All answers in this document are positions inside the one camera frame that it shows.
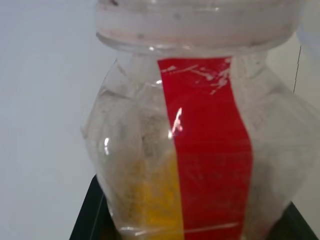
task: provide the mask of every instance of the red tape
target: red tape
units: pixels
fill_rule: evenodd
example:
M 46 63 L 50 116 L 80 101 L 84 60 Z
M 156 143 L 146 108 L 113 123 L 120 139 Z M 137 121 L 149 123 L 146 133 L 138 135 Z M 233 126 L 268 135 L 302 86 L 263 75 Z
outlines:
M 174 139 L 185 240 L 239 240 L 253 164 L 231 58 L 158 61 Z

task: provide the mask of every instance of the yellow contents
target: yellow contents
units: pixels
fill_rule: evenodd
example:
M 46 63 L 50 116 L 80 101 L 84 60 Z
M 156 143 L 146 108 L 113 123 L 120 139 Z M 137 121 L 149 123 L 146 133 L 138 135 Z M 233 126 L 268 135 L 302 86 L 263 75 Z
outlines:
M 124 198 L 126 220 L 141 228 L 140 237 L 131 239 L 184 240 L 176 154 L 168 155 L 157 166 L 147 167 L 144 161 L 136 166 L 141 175 L 132 179 Z

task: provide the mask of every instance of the black surface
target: black surface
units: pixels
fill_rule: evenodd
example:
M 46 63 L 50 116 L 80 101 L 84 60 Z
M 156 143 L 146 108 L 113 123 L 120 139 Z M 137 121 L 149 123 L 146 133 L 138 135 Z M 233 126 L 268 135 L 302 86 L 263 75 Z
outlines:
M 70 240 L 120 240 L 97 178 L 91 181 Z M 293 203 L 266 240 L 318 240 Z

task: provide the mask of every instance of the red stripe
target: red stripe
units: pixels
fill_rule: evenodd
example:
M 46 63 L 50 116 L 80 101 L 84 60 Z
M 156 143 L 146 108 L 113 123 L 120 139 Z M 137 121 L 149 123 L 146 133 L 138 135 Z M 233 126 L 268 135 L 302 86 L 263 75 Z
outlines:
M 158 61 L 174 138 L 185 240 L 239 240 L 252 147 L 233 96 L 230 58 Z

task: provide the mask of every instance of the jar lid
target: jar lid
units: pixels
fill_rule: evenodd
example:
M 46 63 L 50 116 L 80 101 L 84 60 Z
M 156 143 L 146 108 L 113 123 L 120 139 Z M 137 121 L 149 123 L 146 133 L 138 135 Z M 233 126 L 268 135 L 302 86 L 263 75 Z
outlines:
M 265 50 L 295 31 L 303 0 L 99 0 L 97 36 L 120 50 L 234 55 Z

